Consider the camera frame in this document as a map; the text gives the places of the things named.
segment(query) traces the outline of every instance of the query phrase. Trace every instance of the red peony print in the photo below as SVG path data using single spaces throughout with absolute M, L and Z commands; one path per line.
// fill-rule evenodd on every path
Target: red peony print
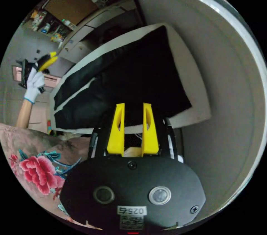
M 43 195 L 48 195 L 50 189 L 62 188 L 64 179 L 55 176 L 52 162 L 44 156 L 32 156 L 19 163 L 28 182 L 33 182 Z
M 11 168 L 15 167 L 17 158 L 18 157 L 15 154 L 11 155 L 11 158 L 10 158 L 10 160 L 11 160 Z
M 13 173 L 15 174 L 15 176 L 18 175 L 17 169 L 16 169 L 16 165 L 18 165 L 17 158 L 18 157 L 15 154 L 12 154 L 9 158 L 11 160 L 11 169 L 12 169 Z

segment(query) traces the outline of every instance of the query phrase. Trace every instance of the bottle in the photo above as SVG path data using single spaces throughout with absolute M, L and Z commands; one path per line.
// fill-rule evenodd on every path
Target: bottle
M 45 27 L 41 30 L 41 32 L 47 34 L 50 30 L 51 25 L 49 23 L 46 23 Z
M 75 30 L 77 28 L 77 26 L 71 23 L 69 20 L 62 19 L 62 22 L 64 23 L 64 25 L 66 25 L 71 30 Z

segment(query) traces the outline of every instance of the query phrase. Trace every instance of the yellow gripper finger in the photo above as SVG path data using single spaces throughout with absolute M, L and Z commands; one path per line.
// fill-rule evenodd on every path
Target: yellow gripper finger
M 108 140 L 107 151 L 109 154 L 124 153 L 124 103 L 117 104 Z
M 143 104 L 143 143 L 142 157 L 144 154 L 157 154 L 159 143 L 154 122 L 151 104 Z

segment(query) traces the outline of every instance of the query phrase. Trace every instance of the white cloth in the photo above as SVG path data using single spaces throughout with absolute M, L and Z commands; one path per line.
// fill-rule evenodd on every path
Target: white cloth
M 37 72 L 35 68 L 31 69 L 27 80 L 27 90 L 24 99 L 35 103 L 37 96 L 40 94 L 39 88 L 45 85 L 45 77 L 42 72 Z

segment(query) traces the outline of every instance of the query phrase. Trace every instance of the printed number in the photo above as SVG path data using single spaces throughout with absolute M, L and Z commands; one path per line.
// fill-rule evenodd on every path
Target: printed number
M 120 213 L 129 215 L 142 215 L 144 213 L 143 208 L 125 208 L 120 207 Z
M 126 212 L 127 212 L 127 209 L 126 208 L 120 207 L 120 213 L 125 214 Z

